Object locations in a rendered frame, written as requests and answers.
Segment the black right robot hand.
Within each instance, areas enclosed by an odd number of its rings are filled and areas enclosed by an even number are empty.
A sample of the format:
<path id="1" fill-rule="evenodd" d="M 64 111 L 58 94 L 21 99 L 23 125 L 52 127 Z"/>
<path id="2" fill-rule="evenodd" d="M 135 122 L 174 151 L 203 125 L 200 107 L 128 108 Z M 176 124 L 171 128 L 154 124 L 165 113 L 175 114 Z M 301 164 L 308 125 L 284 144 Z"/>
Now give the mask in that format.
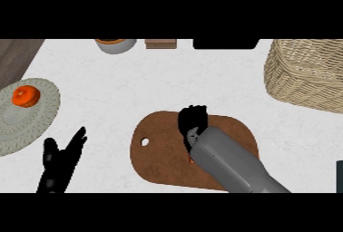
<path id="1" fill-rule="evenodd" d="M 187 150 L 193 149 L 196 141 L 208 129 L 208 106 L 196 105 L 179 112 L 179 132 L 184 136 Z"/>

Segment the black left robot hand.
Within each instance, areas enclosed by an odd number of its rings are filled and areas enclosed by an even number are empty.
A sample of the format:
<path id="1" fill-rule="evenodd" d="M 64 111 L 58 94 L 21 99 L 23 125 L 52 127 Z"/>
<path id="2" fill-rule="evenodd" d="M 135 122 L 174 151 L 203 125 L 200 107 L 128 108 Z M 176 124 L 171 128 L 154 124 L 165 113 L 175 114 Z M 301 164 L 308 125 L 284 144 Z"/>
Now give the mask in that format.
<path id="1" fill-rule="evenodd" d="M 88 140 L 86 128 L 82 127 L 64 150 L 58 148 L 54 138 L 43 143 L 43 174 L 38 193 L 66 193 L 74 170 L 79 165 L 83 146 Z"/>

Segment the brown wooden cutting board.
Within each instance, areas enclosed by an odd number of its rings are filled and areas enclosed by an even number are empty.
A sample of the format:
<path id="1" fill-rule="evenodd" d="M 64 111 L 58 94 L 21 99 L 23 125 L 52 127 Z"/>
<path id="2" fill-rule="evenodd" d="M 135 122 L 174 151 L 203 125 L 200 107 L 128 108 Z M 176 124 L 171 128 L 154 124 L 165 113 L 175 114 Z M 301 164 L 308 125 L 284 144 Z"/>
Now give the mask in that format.
<path id="1" fill-rule="evenodd" d="M 137 173 L 157 184 L 224 190 L 216 179 L 190 162 L 178 117 L 175 111 L 157 111 L 137 125 L 131 145 Z"/>

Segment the tan wicker basket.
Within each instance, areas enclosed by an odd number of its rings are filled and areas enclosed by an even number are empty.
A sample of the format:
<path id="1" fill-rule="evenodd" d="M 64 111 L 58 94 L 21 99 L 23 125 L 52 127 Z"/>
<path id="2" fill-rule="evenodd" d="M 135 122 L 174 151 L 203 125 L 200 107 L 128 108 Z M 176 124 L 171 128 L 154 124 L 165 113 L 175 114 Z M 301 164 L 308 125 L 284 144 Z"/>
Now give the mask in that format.
<path id="1" fill-rule="evenodd" d="M 343 114 L 343 39 L 276 39 L 265 88 L 281 102 Z"/>

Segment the round grey woven placemat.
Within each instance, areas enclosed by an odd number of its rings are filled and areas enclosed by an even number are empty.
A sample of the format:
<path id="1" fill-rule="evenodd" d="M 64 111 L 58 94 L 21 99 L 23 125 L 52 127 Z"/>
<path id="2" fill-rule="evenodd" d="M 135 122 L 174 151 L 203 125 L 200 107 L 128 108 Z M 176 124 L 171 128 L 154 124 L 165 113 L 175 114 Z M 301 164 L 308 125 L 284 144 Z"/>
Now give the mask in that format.
<path id="1" fill-rule="evenodd" d="M 15 90 L 32 85 L 40 91 L 40 99 L 33 107 L 12 103 Z M 49 128 L 61 106 L 60 88 L 43 78 L 30 78 L 12 83 L 0 90 L 0 157 L 24 149 Z"/>

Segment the orange round fruit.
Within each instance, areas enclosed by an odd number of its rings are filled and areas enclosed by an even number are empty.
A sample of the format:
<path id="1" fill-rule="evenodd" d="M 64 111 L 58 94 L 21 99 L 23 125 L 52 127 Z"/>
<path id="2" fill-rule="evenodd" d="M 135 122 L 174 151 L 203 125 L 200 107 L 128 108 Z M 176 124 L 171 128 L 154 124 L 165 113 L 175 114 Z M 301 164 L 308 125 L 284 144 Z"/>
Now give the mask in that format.
<path id="1" fill-rule="evenodd" d="M 33 85 L 23 85 L 12 94 L 12 103 L 23 107 L 33 107 L 40 100 L 40 90 Z"/>

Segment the small brown wooden block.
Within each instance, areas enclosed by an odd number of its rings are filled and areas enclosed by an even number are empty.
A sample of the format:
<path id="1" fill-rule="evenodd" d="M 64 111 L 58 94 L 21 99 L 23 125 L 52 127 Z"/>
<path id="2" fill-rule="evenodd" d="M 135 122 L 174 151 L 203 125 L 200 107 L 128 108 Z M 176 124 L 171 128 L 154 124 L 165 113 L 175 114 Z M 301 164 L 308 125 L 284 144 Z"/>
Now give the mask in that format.
<path id="1" fill-rule="evenodd" d="M 147 39 L 145 45 L 148 49 L 176 49 L 178 40 L 176 39 Z"/>

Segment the black flat appliance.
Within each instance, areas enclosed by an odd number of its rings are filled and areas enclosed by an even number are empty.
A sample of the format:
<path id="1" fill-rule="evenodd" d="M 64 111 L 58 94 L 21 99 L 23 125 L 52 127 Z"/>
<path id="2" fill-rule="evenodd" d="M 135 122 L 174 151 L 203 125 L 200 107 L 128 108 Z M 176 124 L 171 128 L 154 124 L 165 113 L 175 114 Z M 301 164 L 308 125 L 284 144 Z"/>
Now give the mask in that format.
<path id="1" fill-rule="evenodd" d="M 199 50 L 249 50 L 258 43 L 258 39 L 194 39 L 193 47 Z"/>

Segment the grey pot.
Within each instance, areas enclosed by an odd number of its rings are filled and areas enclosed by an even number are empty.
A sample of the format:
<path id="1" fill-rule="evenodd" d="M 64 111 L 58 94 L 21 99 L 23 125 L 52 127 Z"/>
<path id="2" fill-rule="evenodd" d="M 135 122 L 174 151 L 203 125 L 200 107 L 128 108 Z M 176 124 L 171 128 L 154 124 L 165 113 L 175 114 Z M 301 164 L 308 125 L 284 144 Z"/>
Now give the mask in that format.
<path id="1" fill-rule="evenodd" d="M 137 45 L 137 39 L 97 39 L 95 41 L 100 46 L 100 49 L 108 54 L 126 53 Z"/>

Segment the dark grey-brown panel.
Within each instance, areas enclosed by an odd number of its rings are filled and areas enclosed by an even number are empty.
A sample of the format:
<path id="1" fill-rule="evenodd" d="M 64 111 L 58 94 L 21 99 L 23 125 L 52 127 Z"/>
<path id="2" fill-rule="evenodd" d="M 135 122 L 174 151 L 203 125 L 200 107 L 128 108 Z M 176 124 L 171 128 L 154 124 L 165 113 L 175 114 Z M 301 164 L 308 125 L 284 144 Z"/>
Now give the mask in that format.
<path id="1" fill-rule="evenodd" d="M 43 39 L 0 39 L 0 90 L 23 79 Z"/>

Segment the dark grey object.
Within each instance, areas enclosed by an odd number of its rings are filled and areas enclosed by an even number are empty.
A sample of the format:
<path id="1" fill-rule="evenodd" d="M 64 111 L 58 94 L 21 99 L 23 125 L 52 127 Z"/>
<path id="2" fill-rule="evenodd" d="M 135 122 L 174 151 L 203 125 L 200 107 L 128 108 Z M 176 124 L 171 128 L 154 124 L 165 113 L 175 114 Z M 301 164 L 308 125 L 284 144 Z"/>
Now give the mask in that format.
<path id="1" fill-rule="evenodd" d="M 336 193 L 343 193 L 343 160 L 336 162 Z"/>

